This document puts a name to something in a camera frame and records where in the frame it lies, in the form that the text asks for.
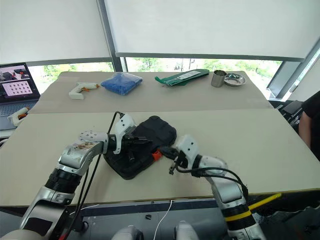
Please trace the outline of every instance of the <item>laptop screen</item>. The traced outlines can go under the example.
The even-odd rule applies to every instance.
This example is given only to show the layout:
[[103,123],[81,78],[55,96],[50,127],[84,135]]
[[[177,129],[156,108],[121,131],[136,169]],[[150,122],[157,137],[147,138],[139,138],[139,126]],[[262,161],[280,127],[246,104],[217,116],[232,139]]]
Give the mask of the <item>laptop screen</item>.
[[40,94],[25,63],[0,65],[0,103],[38,99]]

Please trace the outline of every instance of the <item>black shirt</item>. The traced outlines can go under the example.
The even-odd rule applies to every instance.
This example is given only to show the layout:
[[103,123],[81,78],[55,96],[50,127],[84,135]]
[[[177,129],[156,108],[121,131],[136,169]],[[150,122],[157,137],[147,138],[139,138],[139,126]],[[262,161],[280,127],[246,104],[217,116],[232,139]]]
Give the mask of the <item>black shirt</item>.
[[311,151],[320,160],[320,91],[302,104],[303,111],[312,118]]

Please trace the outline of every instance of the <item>laptop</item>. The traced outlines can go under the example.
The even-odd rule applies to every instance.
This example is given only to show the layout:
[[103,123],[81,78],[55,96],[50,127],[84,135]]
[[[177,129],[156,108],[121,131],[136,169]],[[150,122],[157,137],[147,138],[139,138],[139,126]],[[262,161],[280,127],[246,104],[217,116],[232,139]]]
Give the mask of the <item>laptop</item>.
[[24,107],[31,109],[39,98],[25,62],[0,65],[0,130],[15,129],[8,116]]

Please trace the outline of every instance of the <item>yellow and black stripe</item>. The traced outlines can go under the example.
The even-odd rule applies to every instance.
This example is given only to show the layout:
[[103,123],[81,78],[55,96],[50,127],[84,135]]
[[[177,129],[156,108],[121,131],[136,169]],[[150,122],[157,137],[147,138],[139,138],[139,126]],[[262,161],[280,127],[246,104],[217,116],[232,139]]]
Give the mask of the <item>yellow and black stripe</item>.
[[247,205],[223,209],[222,214],[231,231],[248,228],[256,223]]

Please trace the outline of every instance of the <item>person's arm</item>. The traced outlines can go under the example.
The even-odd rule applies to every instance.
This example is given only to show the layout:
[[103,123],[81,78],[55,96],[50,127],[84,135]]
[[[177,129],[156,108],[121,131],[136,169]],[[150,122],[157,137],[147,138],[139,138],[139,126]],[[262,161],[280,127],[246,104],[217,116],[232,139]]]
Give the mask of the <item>person's arm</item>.
[[299,123],[299,135],[308,148],[311,147],[311,122],[312,118],[303,112]]

